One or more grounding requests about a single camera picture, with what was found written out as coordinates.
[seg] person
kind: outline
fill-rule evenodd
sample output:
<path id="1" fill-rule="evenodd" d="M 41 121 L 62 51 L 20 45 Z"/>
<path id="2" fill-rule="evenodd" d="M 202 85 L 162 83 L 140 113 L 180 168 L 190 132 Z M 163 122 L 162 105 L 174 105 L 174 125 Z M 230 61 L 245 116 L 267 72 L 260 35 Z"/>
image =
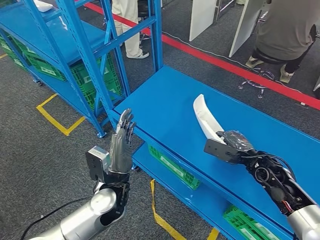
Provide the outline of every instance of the person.
<path id="1" fill-rule="evenodd" d="M 112 12 L 136 24 L 138 23 L 137 0 L 112 0 Z M 131 28 L 116 20 L 114 21 L 114 24 L 118 36 Z M 140 36 L 139 33 L 126 40 L 125 45 L 127 57 L 129 59 L 145 59 L 149 55 L 149 52 L 144 52 L 140 47 Z"/>
<path id="2" fill-rule="evenodd" d="M 286 61 L 280 81 L 288 83 L 316 37 L 320 0 L 272 0 L 266 20 L 257 31 L 255 47 L 265 55 Z M 262 64 L 254 53 L 245 64 Z"/>

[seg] blue shelf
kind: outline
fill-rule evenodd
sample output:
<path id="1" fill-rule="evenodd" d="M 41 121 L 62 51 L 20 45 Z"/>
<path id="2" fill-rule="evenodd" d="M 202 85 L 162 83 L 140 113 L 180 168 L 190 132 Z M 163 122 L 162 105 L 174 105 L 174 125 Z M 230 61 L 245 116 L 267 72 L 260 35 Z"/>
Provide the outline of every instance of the blue shelf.
<path id="1" fill-rule="evenodd" d="M 140 137 L 153 140 L 158 144 L 155 147 L 278 237 L 292 239 L 287 219 L 245 166 L 225 163 L 204 152 L 206 138 L 192 107 L 199 94 L 204 94 L 208 107 L 223 128 L 238 130 L 256 149 L 286 160 L 300 186 L 320 202 L 315 181 L 320 161 L 314 160 L 320 141 L 168 66 L 115 107 L 112 117 L 118 119 L 123 110 L 131 108 L 137 123 L 135 132 Z"/>
<path id="2" fill-rule="evenodd" d="M 57 93 L 60 97 L 65 100 L 69 105 L 73 107 L 75 110 L 90 120 L 90 116 L 88 115 L 87 110 L 80 101 L 80 98 L 77 96 L 76 92 L 69 82 L 60 81 L 54 77 L 42 74 L 41 72 L 37 71 L 33 66 L 29 67 L 29 69 L 34 75 L 37 76 L 39 80 L 51 88 L 54 92 Z"/>
<path id="3" fill-rule="evenodd" d="M 133 158 L 135 164 L 209 224 L 219 229 L 228 239 L 244 239 L 241 234 L 223 218 L 223 212 L 230 205 L 229 202 L 224 198 L 204 184 L 200 184 L 196 190 L 187 187 L 163 164 L 151 156 L 146 143 L 140 147 L 133 155 Z"/>
<path id="4" fill-rule="evenodd" d="M 49 15 L 54 11 L 57 9 L 51 9 L 42 15 Z M 106 34 L 104 31 L 84 21 L 82 23 L 94 52 L 103 45 Z M 80 59 L 80 54 L 71 31 L 61 16 L 47 22 L 47 26 L 69 65 Z M 57 62 L 49 44 L 44 39 L 33 18 L 22 2 L 0 8 L 0 28 L 13 35 L 50 63 Z"/>

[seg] red wire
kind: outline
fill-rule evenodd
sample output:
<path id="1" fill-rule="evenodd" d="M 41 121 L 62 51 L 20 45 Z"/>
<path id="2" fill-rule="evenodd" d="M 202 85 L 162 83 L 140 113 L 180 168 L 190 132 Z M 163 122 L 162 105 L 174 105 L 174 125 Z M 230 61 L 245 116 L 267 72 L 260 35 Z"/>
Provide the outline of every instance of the red wire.
<path id="1" fill-rule="evenodd" d="M 288 201 L 282 200 L 281 202 L 283 203 L 285 208 L 288 209 L 290 213 L 292 213 L 294 211 Z"/>

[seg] white curved object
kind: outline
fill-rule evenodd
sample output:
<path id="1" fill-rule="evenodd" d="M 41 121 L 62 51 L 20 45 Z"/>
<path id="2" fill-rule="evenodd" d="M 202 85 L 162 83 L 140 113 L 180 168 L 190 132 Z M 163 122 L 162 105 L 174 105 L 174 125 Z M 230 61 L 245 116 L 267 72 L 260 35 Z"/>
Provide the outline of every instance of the white curved object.
<path id="1" fill-rule="evenodd" d="M 195 98 L 193 102 L 193 109 L 198 124 L 208 139 L 214 139 L 225 144 L 216 133 L 217 131 L 224 131 L 223 128 L 207 107 L 203 94 L 200 94 Z"/>
<path id="2" fill-rule="evenodd" d="M 35 4 L 36 8 L 42 13 L 45 13 L 54 7 L 52 4 L 39 0 L 33 0 L 33 2 Z"/>

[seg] white pants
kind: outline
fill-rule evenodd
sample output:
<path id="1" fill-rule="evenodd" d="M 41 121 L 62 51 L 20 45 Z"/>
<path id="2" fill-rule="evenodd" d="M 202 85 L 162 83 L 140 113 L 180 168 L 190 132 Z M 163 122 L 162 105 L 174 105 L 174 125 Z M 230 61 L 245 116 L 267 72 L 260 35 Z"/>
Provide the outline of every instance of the white pants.
<path id="1" fill-rule="evenodd" d="M 136 24 L 138 23 L 137 0 L 112 0 L 112 13 Z M 115 20 L 114 21 L 114 24 L 115 25 L 118 36 L 131 28 Z M 127 57 L 137 57 L 143 52 L 143 50 L 139 47 L 140 45 L 140 33 L 137 33 L 136 35 L 128 39 L 125 42 L 125 44 Z"/>

